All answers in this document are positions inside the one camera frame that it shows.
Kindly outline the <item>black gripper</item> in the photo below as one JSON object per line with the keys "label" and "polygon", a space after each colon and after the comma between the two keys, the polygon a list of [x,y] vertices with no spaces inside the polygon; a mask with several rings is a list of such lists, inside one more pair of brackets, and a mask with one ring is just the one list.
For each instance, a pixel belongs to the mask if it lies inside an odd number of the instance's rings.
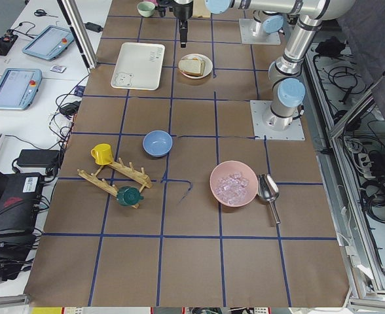
{"label": "black gripper", "polygon": [[[170,0],[156,0],[157,11],[160,17],[165,17],[166,8],[170,6]],[[174,16],[179,20],[180,47],[185,48],[188,37],[188,19],[193,15],[193,0],[174,0],[172,5]]]}

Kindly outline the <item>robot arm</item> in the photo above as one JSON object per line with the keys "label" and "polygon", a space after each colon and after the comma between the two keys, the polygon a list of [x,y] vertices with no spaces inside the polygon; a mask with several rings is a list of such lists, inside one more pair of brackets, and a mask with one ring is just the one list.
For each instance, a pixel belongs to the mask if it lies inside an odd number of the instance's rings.
{"label": "robot arm", "polygon": [[206,1],[213,14],[228,9],[252,9],[265,12],[297,15],[299,18],[284,49],[284,53],[271,63],[268,77],[272,85],[273,101],[262,115],[263,122],[272,130],[282,131],[292,123],[297,107],[303,102],[304,85],[297,79],[304,56],[324,20],[344,15],[353,1]]}

